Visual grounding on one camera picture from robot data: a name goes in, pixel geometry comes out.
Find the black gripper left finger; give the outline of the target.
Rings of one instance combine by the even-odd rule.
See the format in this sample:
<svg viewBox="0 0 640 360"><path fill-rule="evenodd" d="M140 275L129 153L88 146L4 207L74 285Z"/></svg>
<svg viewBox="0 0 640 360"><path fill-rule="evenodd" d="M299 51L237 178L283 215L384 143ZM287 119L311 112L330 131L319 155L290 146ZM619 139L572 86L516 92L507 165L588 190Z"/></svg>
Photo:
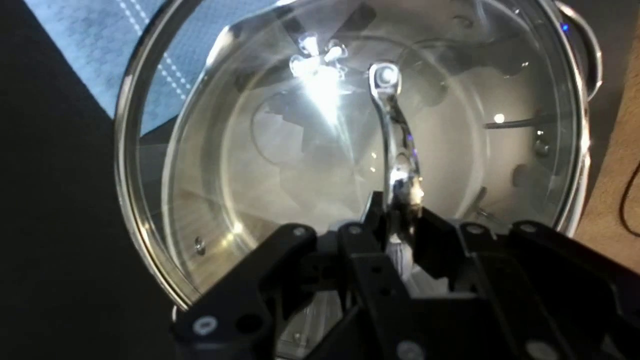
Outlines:
<svg viewBox="0 0 640 360"><path fill-rule="evenodd" d="M350 301L337 323L337 355L354 360L401 360L401 352L414 348L401 311L410 298L385 255L384 197L373 193L364 220L344 225L337 234L344 266L340 292Z"/></svg>

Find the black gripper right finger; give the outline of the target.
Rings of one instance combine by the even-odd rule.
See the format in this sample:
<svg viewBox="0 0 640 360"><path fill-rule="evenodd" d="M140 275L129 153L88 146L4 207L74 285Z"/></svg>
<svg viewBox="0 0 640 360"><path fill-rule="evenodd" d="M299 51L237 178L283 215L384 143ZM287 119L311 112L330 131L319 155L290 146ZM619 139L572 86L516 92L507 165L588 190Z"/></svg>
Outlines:
<svg viewBox="0 0 640 360"><path fill-rule="evenodd" d="M528 360L534 331L534 291L516 259L481 225L451 225L422 210L410 242L414 261L447 283L449 297L469 294L481 323L472 338L503 360Z"/></svg>

